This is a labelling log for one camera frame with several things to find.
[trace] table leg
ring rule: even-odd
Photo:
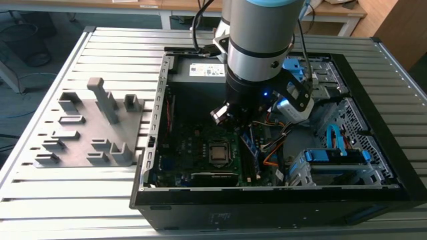
[[[168,11],[168,10],[160,11],[161,28],[164,30],[171,30],[171,16],[172,16],[172,11]]]
[[[359,20],[360,20],[360,17],[348,17],[348,20],[344,23],[344,25],[342,26],[342,29],[339,31],[338,36],[350,37],[354,33],[356,26],[358,26]]]
[[[7,65],[0,61],[0,78],[4,80],[7,85],[12,88],[13,92],[23,93],[25,88],[19,83],[19,79]]]

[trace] power supply label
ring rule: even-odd
[[[189,65],[191,77],[225,77],[224,64],[192,63]]]

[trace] electronic components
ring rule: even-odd
[[[228,143],[209,143],[208,144],[208,162],[215,165],[217,168],[228,164],[229,161],[229,152],[228,152]]]
[[[336,148],[306,149],[290,165],[287,186],[382,185],[384,177],[372,166],[367,151],[348,149],[343,156]]]

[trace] gray plastic part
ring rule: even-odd
[[[59,156],[53,152],[40,153],[35,156],[35,160],[40,164],[57,164],[60,162]]]
[[[100,142],[108,140],[109,144],[115,143],[119,147],[125,143],[128,149],[132,152],[135,151],[139,128],[141,125],[144,102],[139,101],[141,111],[131,112],[127,112],[123,98],[116,99],[116,104],[117,110],[115,113],[120,122],[111,124],[105,119],[104,114],[100,112],[96,99],[81,99],[81,102],[75,106],[79,115],[84,116],[85,123],[55,124],[52,129],[56,135],[55,139],[60,138],[65,144],[65,150],[59,149],[49,151],[59,156],[60,162],[57,164],[39,164],[35,162],[33,166],[36,168],[125,167],[132,165],[132,161],[120,162],[115,160],[109,153],[111,145],[105,148],[97,148],[92,145],[93,140],[100,140]],[[57,137],[57,134],[64,134],[64,132],[79,132],[79,138]],[[92,164],[87,159],[87,154],[95,152],[104,152],[109,161],[104,164]]]
[[[127,94],[124,95],[124,107],[127,112],[139,112],[141,111],[141,105],[139,102],[139,98],[136,94]]]
[[[81,115],[61,116],[57,120],[60,124],[84,124],[85,121]]]
[[[117,148],[117,145],[113,143],[111,145],[109,154],[117,163],[128,163],[133,161],[132,151],[129,150],[127,143],[123,143],[121,150]]]
[[[104,88],[104,80],[100,77],[91,77],[87,83],[87,89],[95,93],[97,99],[97,106],[104,113],[104,116],[111,124],[116,124],[119,122],[119,117],[115,113],[115,101],[112,94],[107,94]]]
[[[64,91],[57,99],[57,103],[64,110],[64,112],[77,112],[76,104],[81,100],[73,91]]]
[[[104,165],[109,162],[108,156],[103,151],[88,152],[85,155],[85,159],[93,165]]]
[[[80,133],[77,131],[53,131],[51,138],[77,140],[80,138]]]
[[[41,146],[48,151],[61,150],[65,148],[65,144],[63,143],[63,141],[60,139],[44,140],[41,143]]]
[[[109,151],[112,143],[105,138],[93,138],[91,141],[91,145],[97,151]]]
[[[111,104],[113,110],[117,110],[117,109],[119,109],[119,106],[117,106],[117,102],[116,102],[116,100],[115,100],[115,97],[113,97],[112,92],[111,92],[111,91],[107,91],[105,93],[107,93],[107,98],[108,98],[108,101],[109,101],[109,104]]]

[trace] motherboard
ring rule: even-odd
[[[252,128],[255,147],[264,143],[262,125]],[[163,144],[156,183],[159,187],[262,186],[266,178],[256,172],[252,158],[236,132],[211,122],[185,123]]]

